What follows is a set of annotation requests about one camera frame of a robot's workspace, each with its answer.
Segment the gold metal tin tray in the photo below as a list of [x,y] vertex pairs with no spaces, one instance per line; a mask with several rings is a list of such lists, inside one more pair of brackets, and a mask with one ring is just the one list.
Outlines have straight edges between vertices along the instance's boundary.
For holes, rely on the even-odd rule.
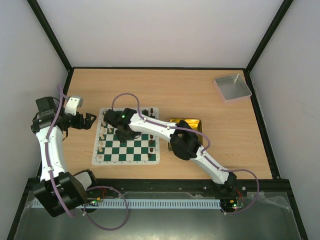
[[[195,131],[198,131],[202,133],[202,121],[197,118],[170,118],[169,122],[170,123],[179,123],[181,120],[185,121],[188,123],[188,125]],[[197,133],[198,140],[200,141],[201,144],[203,144],[203,137]],[[170,143],[168,143],[168,151],[170,153],[173,153],[173,149]]]

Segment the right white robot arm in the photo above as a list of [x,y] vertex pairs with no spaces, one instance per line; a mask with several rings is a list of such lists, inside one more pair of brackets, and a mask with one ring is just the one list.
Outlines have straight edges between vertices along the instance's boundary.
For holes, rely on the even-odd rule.
[[149,134],[167,141],[177,158],[193,161],[200,166],[218,185],[222,195],[229,196],[235,191],[237,176],[210,156],[208,146],[203,146],[199,140],[199,135],[204,134],[193,130],[186,121],[165,122],[131,108],[125,108],[122,112],[108,109],[103,121],[115,129],[121,143],[138,134]]

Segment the green white chess board mat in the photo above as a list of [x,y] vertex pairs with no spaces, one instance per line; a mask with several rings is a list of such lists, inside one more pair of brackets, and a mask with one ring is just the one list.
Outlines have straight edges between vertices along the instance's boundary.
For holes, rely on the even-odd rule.
[[104,122],[107,108],[99,110],[91,164],[94,166],[157,165],[160,163],[160,139],[146,133],[124,143],[116,129]]

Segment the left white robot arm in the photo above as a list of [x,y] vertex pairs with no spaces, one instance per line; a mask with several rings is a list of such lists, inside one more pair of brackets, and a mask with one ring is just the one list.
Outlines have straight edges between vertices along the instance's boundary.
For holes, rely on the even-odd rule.
[[33,193],[47,212],[57,217],[86,204],[86,191],[97,184],[89,169],[71,174],[63,151],[63,140],[68,136],[68,130],[89,130],[97,117],[78,112],[83,103],[79,96],[69,97],[66,104],[56,103],[52,96],[35,102],[38,112],[32,120],[31,131],[40,145],[41,174]]

